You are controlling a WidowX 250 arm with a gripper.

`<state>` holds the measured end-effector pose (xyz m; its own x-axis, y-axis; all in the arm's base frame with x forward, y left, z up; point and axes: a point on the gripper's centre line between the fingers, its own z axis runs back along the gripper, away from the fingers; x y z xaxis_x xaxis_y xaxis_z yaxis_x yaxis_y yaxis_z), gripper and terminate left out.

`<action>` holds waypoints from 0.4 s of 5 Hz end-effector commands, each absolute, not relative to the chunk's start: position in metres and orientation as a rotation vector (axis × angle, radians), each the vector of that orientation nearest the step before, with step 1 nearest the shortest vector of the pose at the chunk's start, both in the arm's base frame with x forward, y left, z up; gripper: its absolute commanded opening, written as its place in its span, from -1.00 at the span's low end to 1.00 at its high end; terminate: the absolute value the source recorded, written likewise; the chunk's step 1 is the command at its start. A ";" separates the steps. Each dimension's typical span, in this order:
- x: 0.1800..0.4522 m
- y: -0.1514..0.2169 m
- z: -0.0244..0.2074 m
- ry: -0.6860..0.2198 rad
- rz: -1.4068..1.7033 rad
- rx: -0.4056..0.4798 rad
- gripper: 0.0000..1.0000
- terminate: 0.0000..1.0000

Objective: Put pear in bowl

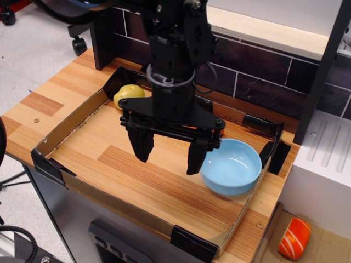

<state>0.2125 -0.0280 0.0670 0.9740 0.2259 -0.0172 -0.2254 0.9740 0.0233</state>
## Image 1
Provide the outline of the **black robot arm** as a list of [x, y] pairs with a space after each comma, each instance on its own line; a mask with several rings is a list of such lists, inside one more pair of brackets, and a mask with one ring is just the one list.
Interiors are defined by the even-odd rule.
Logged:
[[119, 1], [138, 12], [149, 38], [146, 75], [152, 95], [123, 98], [121, 124], [135, 156], [146, 162], [154, 135], [189, 142], [187, 174], [200, 171], [207, 152], [218, 148], [225, 122], [196, 101], [196, 71], [208, 65], [217, 38], [207, 21], [205, 1]]

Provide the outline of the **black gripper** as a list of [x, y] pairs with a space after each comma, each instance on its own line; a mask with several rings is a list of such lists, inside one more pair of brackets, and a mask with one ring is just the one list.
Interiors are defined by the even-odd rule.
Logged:
[[186, 174], [197, 174], [207, 151], [220, 147], [225, 122], [204, 110], [195, 99], [195, 70], [180, 77], [148, 66], [152, 95], [123, 98], [121, 124], [126, 127], [135, 156], [146, 163], [154, 147], [154, 134], [190, 142]]

